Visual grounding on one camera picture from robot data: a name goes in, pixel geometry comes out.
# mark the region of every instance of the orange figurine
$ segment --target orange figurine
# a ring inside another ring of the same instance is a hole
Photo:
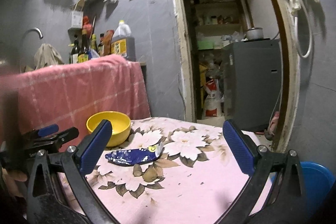
[[[92,33],[92,24],[90,24],[88,16],[83,17],[83,29],[86,29],[87,36],[90,37]]]

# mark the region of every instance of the label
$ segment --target label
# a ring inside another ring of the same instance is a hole
[[[78,63],[83,63],[85,61],[89,61],[88,54],[81,54],[80,56],[78,56]]]
[[[72,64],[77,64],[78,63],[78,54],[73,54],[71,56],[71,63]]]
[[[149,152],[155,152],[155,149],[156,149],[155,145],[152,145],[152,146],[148,147]]]
[[[97,50],[96,49],[96,42],[94,41],[94,40],[91,40],[91,42],[90,42],[90,47],[91,47],[91,49],[93,49],[93,50]]]
[[[113,42],[111,45],[111,53],[127,56],[126,39]]]
[[[83,27],[83,12],[71,12],[71,28],[81,29]]]

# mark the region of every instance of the pot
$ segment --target pot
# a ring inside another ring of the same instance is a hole
[[[264,38],[264,32],[262,28],[251,28],[246,31],[246,37],[248,40]]]

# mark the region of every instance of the condiment bottle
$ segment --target condiment bottle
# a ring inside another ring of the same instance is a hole
[[[75,45],[73,46],[71,53],[70,53],[70,59],[71,64],[77,64],[78,63],[78,54],[80,52],[79,49],[79,41],[77,39],[77,35],[75,34],[75,40],[73,42]]]
[[[98,52],[98,49],[97,49],[97,38],[96,38],[96,35],[94,33],[92,34],[92,37],[91,37],[90,48],[92,50],[95,50],[96,52]]]
[[[103,39],[104,39],[104,34],[101,33],[100,34],[100,42],[98,45],[98,54],[99,56],[103,56],[104,55],[104,43],[103,43]]]
[[[89,60],[89,46],[87,43],[87,30],[82,30],[82,46],[78,54],[78,63],[83,63]]]

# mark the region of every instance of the door frame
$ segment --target door frame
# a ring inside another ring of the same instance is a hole
[[[294,125],[299,98],[300,73],[298,69],[298,55],[294,43],[294,25],[286,6],[286,0],[271,0],[276,14],[283,60],[283,92],[281,97],[280,115],[277,131],[272,143],[272,149],[284,152]],[[194,117],[193,82],[191,72],[191,57],[189,51],[188,29],[182,0],[173,0],[174,12],[177,18],[179,45],[181,51],[181,74],[183,78],[184,100],[186,105],[186,121]]]

